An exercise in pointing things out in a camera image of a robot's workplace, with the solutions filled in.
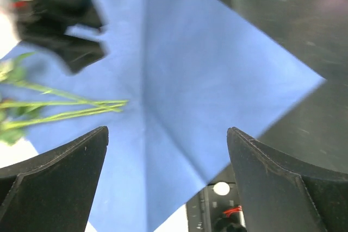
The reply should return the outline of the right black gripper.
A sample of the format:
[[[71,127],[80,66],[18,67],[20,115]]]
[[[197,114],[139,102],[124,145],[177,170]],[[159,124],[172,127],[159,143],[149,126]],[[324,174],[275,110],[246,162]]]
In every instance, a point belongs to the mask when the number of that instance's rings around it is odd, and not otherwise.
[[[104,58],[100,42],[66,33],[76,25],[102,30],[93,0],[13,0],[13,11],[19,38],[55,52],[71,73]]]

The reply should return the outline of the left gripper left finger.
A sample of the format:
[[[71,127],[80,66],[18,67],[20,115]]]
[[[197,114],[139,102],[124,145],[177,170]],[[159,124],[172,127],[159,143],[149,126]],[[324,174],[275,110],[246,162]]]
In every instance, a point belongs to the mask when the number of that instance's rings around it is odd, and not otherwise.
[[[1,168],[1,231],[84,231],[107,145],[102,126]]]

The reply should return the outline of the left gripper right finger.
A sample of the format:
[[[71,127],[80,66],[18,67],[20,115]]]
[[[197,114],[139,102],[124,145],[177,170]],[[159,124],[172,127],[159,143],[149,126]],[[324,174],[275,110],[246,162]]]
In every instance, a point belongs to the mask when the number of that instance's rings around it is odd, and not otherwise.
[[[347,231],[347,174],[271,148],[236,127],[227,145],[247,231]]]

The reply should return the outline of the blue wrapping paper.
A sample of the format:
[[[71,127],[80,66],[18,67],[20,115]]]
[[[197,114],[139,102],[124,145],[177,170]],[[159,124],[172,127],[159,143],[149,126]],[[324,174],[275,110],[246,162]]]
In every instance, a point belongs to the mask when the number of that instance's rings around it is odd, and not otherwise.
[[[25,60],[36,83],[92,99],[126,99],[121,113],[36,125],[1,164],[98,127],[109,145],[89,217],[92,231],[184,231],[165,224],[228,164],[228,128],[260,136],[323,78],[219,0],[96,0],[107,56],[68,74],[54,54],[18,44],[1,12],[1,57]]]

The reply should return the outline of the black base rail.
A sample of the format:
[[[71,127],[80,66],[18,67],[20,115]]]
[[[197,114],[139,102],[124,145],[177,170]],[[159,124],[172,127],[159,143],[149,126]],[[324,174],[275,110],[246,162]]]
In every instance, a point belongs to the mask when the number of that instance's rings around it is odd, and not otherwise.
[[[231,165],[187,203],[189,232],[246,231]]]

